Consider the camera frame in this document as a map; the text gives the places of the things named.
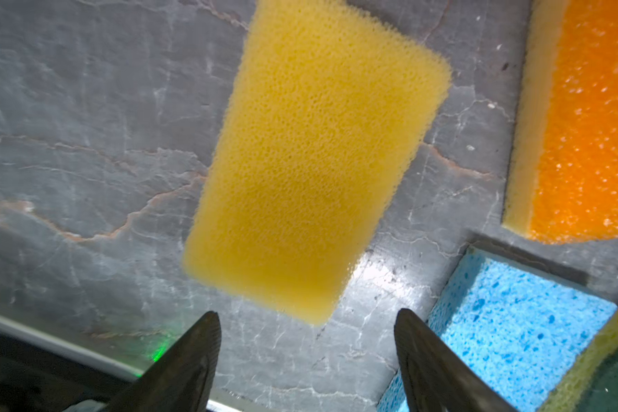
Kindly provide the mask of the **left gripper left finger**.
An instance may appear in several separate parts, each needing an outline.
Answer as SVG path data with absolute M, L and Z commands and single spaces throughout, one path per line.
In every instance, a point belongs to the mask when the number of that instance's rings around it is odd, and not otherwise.
M 221 349 L 217 312 L 206 312 L 105 411 L 206 411 Z

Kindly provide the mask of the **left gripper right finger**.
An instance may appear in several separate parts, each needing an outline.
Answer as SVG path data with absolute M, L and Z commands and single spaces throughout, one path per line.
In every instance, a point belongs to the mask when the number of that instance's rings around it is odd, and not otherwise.
M 394 338 L 409 410 L 515 410 L 410 309 L 398 312 Z

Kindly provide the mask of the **yellow sponge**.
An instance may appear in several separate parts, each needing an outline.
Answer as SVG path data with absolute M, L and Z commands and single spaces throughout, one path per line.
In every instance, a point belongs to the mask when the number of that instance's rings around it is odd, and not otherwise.
M 261 1 L 182 260 L 323 324 L 451 85 L 435 51 L 345 1 Z

